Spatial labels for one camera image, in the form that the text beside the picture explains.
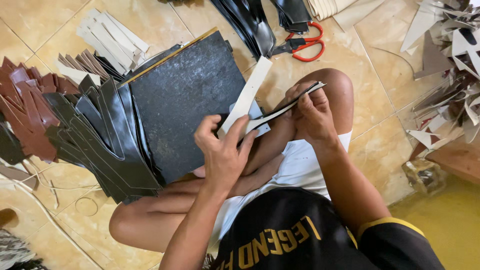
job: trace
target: yellow sleeve trim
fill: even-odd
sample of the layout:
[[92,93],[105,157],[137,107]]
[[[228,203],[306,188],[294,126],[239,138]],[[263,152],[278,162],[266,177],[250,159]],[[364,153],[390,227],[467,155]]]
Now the yellow sleeve trim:
[[399,220],[399,219],[396,219],[396,218],[392,218],[392,217],[385,217],[385,218],[381,218],[379,220],[376,220],[376,221],[372,221],[372,222],[369,222],[369,223],[365,223],[363,224],[362,226],[360,226],[359,228],[359,231],[358,231],[358,234],[357,234],[357,241],[360,241],[360,238],[361,238],[361,235],[363,234],[363,232],[365,232],[365,230],[367,230],[368,228],[370,227],[373,227],[375,225],[378,225],[378,224],[383,224],[383,223],[398,223],[398,224],[402,224],[404,226],[407,226],[409,228],[411,228],[412,230],[420,233],[423,237],[425,237],[425,235],[423,234],[423,232],[413,226],[412,224],[406,222],[406,221],[403,221],[403,220]]

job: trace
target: tile floor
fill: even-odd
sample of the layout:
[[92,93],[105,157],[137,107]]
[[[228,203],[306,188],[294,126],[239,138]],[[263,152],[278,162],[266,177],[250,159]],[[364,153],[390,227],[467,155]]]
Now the tile floor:
[[[288,35],[278,25],[273,4],[262,4],[279,43]],[[42,74],[56,72],[53,64],[58,53],[77,54],[91,49],[75,34],[86,12],[92,8],[107,10],[140,38],[151,45],[147,56],[185,43],[217,26],[233,47],[239,69],[248,78],[255,61],[235,31],[208,0],[161,3],[157,0],[0,0],[0,57],[13,62],[24,61],[36,66]],[[288,54],[272,58],[274,63],[258,92],[266,109],[273,108],[284,92],[298,79],[317,69],[337,68],[350,76],[355,90],[355,115],[349,154],[355,164],[378,188],[387,204],[413,190],[400,169],[412,151],[415,140],[404,128],[412,127],[410,108],[441,78],[412,79],[412,68],[405,60],[381,49],[395,51],[413,19],[418,5],[414,0],[387,0],[373,13],[344,33],[333,19],[320,24],[324,28],[326,50],[310,63],[299,62]],[[306,36],[316,36],[316,32]],[[414,69],[421,67],[421,48],[409,57]],[[300,53],[312,56],[318,48]],[[38,168],[47,164],[37,158]],[[60,164],[46,171],[44,177],[57,187],[72,188],[94,184],[94,176],[79,167]],[[58,191],[60,206],[54,209],[50,191],[40,187],[35,195],[55,215],[59,225],[103,269],[148,270],[158,266],[162,254],[117,243],[108,233],[108,221],[115,209],[111,198],[101,191]],[[75,209],[75,201],[94,201],[99,209],[85,216]],[[0,189],[0,209],[12,208],[19,216],[12,233],[25,238],[30,247],[45,259],[49,269],[83,270],[92,265],[47,221],[37,205],[20,191]]]

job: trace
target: hand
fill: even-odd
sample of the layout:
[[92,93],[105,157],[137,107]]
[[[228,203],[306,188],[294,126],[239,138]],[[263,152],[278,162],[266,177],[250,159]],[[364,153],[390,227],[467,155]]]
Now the hand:
[[212,132],[220,120],[220,115],[205,116],[193,137],[205,155],[205,184],[228,194],[247,163],[258,130],[250,131],[237,149],[240,132],[249,121],[248,115],[238,118],[223,140],[217,139]]
[[[302,83],[295,90],[287,92],[286,96],[295,98],[313,83]],[[326,147],[338,143],[332,112],[323,89],[302,95],[292,113],[297,130],[304,134],[305,140],[311,145]]]

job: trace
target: person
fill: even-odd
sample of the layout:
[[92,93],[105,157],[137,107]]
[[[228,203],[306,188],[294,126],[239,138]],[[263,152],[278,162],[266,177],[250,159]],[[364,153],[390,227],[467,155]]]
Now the person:
[[207,250],[218,250],[213,270],[442,269],[423,233],[391,217],[348,157],[350,79],[318,70],[290,88],[279,106],[315,81],[326,85],[302,95],[255,142],[256,132],[247,134],[239,148],[248,116],[223,140],[213,134],[221,117],[205,117],[194,136],[205,156],[196,174],[204,178],[120,204],[112,237],[165,252],[162,270],[200,269]]

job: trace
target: black cutting board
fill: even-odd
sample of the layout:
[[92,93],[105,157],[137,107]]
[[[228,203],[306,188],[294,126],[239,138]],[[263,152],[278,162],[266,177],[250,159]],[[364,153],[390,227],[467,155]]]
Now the black cutting board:
[[153,160],[167,183],[204,164],[193,133],[204,116],[228,114],[244,85],[218,31],[130,82]]

